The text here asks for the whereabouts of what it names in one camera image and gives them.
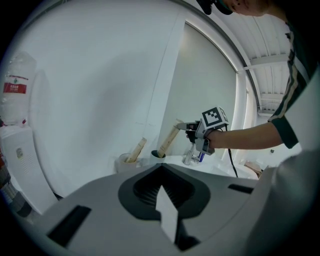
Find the black and white marker cube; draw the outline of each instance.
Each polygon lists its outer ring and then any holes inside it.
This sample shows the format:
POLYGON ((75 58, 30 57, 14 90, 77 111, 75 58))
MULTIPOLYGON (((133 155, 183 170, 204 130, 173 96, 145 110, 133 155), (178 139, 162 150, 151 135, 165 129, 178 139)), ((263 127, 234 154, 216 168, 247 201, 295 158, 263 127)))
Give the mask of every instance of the black and white marker cube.
POLYGON ((220 106, 202 113, 202 122, 205 129, 219 129, 229 125, 225 111, 220 106))

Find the plastic bottle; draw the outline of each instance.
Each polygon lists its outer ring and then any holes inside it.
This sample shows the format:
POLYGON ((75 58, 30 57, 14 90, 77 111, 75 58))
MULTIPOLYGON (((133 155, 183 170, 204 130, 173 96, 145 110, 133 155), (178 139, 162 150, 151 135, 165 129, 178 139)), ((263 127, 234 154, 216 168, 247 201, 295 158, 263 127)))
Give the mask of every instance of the plastic bottle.
POLYGON ((21 126, 26 122, 36 65, 36 60, 24 51, 11 59, 4 77, 0 103, 4 125, 21 126))

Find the wooden stick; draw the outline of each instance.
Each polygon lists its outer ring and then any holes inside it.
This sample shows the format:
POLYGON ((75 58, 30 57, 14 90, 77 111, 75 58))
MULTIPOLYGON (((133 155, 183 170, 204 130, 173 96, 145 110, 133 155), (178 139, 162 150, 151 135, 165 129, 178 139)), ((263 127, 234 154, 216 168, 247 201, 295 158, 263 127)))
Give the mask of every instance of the wooden stick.
POLYGON ((179 133, 179 129, 177 128, 178 124, 182 124, 183 121, 176 119, 175 125, 172 127, 171 132, 169 133, 168 137, 165 139, 163 144, 161 145, 160 149, 158 150, 158 157, 163 158, 166 151, 170 147, 171 143, 174 141, 175 137, 179 133))
POLYGON ((134 162, 137 160, 137 158, 138 158, 141 150, 144 148, 146 142, 147 142, 147 139, 142 138, 142 139, 140 140, 139 144, 135 147, 134 151, 133 151, 133 152, 131 153, 131 155, 126 159, 125 162, 126 162, 126 163, 134 163, 134 162))

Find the person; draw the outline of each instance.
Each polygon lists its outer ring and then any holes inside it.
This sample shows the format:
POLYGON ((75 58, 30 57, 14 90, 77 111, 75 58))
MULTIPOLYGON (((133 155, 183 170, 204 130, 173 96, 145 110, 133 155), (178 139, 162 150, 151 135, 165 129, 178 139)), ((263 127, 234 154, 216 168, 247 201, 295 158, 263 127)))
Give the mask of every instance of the person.
POLYGON ((289 27, 288 58, 289 79, 279 108, 267 123, 243 130, 211 132, 207 138, 212 149, 258 150, 285 144, 291 149, 298 139, 288 123, 285 113, 303 92, 315 72, 319 61, 317 28, 309 29, 318 21, 318 1, 296 3, 291 0, 213 0, 225 15, 238 13, 245 16, 269 14, 283 20, 289 27))

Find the black cable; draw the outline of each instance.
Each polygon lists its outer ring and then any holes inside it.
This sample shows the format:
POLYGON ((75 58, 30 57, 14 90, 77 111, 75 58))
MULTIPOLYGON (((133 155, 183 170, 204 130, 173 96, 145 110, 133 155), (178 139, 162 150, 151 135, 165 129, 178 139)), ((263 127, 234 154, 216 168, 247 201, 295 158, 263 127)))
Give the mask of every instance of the black cable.
POLYGON ((234 170, 235 176, 238 178, 238 173, 237 173, 237 170, 236 170, 236 168, 235 168, 234 161, 232 160, 232 155, 231 155, 231 150, 230 150, 230 148, 228 148, 228 152, 229 152, 229 157, 230 157, 230 161, 231 161, 232 168, 233 168, 233 170, 234 170))

